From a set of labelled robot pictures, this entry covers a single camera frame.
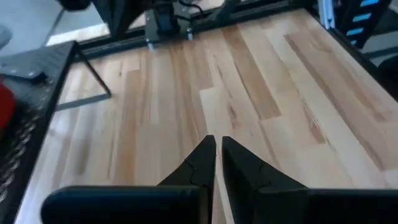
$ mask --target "wooden floor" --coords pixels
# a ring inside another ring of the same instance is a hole
[[[60,187],[156,185],[207,134],[309,187],[398,187],[398,104],[305,11],[93,63],[114,96],[55,114],[17,223]],[[78,64],[60,101],[98,93]],[[221,163],[214,223],[233,223]]]

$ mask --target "cable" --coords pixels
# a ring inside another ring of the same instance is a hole
[[[180,3],[180,5],[185,6],[185,7],[195,7],[197,9],[199,9],[200,15],[202,17],[205,16],[205,12],[203,12],[203,9],[200,6],[198,6],[197,4],[187,3],[187,2],[184,2],[183,0],[178,0],[178,3]]]

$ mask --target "black metal frame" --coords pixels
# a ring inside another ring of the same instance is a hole
[[[108,88],[108,86],[102,80],[102,78],[98,75],[96,70],[91,66],[91,64],[89,63],[88,59],[84,55],[84,53],[81,51],[81,47],[80,47],[79,44],[76,44],[75,53],[74,54],[86,65],[86,67],[88,68],[90,73],[94,76],[95,80],[99,83],[99,85],[101,85],[102,89],[104,89],[104,91],[106,93],[101,94],[101,95],[97,95],[97,96],[91,96],[91,97],[80,99],[80,100],[75,100],[75,101],[71,101],[71,102],[61,103],[61,104],[59,104],[57,106],[56,111],[76,108],[76,107],[79,107],[79,106],[83,106],[83,105],[87,105],[87,104],[91,104],[91,103],[96,103],[96,102],[99,102],[99,101],[102,101],[102,100],[106,100],[106,99],[109,99],[109,98],[112,97],[111,90]]]
[[[205,32],[220,27],[230,26],[240,22],[250,21],[273,14],[304,8],[318,22],[319,18],[312,8],[311,0],[248,0],[236,4],[234,0],[225,0],[220,7],[204,11],[204,15],[194,13],[192,18],[192,32],[194,34]],[[125,50],[146,46],[145,26],[137,27],[127,31],[121,39],[114,39],[110,35],[95,37],[80,42],[82,53],[88,60],[104,57]],[[350,41],[337,29],[328,32],[354,57],[354,59],[365,68],[373,77],[378,75],[377,67],[363,55]]]
[[[280,12],[287,12],[294,9],[303,8],[304,3],[298,0],[248,0],[236,4],[232,0],[217,8],[204,11],[204,14],[194,13],[191,15],[192,32],[200,32],[230,26],[239,22],[245,22],[270,16]],[[129,49],[143,47],[148,44],[146,41],[146,27],[141,26],[131,29],[120,39],[115,39],[110,35],[96,37],[80,42],[80,47],[84,55],[89,59],[104,57],[109,54],[122,52]],[[158,44],[169,39],[157,40],[151,44]]]

